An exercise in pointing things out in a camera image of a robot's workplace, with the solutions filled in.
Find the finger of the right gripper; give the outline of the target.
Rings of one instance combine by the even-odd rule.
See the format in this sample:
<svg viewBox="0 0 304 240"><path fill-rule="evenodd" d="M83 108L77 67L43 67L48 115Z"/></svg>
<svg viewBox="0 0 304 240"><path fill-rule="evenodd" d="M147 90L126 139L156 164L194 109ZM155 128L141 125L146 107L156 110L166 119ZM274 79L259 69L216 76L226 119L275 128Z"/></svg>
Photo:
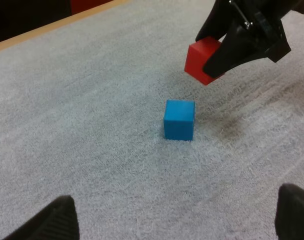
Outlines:
<svg viewBox="0 0 304 240"><path fill-rule="evenodd" d="M216 0L195 41L197 42L207 37L219 40L228 33L234 23L235 10L231 0Z"/></svg>
<svg viewBox="0 0 304 240"><path fill-rule="evenodd" d="M219 48L202 66L205 74L217 78L239 65L264 58L276 63L291 51L279 17L260 13L255 19L254 24L232 24Z"/></svg>

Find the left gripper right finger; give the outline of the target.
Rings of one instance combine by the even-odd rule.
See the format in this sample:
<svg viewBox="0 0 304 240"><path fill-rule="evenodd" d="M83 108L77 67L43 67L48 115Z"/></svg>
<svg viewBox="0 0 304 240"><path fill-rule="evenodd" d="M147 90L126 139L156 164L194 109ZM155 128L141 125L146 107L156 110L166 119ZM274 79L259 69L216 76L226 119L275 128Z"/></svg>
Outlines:
<svg viewBox="0 0 304 240"><path fill-rule="evenodd" d="M274 225L279 240L304 240L304 189L292 183L280 186Z"/></svg>

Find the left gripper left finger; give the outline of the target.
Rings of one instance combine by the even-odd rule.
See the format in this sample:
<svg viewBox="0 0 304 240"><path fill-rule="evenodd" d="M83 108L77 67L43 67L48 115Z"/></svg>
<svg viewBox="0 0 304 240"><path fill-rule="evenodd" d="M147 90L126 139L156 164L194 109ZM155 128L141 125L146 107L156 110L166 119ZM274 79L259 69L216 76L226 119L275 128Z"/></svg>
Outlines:
<svg viewBox="0 0 304 240"><path fill-rule="evenodd" d="M79 240L75 201L70 195L57 197L6 240Z"/></svg>

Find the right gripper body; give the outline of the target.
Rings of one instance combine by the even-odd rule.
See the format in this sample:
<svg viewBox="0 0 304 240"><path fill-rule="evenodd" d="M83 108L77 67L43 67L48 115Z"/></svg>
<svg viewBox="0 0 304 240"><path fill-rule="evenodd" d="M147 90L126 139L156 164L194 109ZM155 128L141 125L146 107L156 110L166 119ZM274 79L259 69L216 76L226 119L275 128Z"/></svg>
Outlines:
<svg viewBox="0 0 304 240"><path fill-rule="evenodd" d="M218 19L225 25L237 21L242 25L253 25L256 17L282 18L289 11L297 8L301 0L223 0L223 7L218 10Z"/></svg>

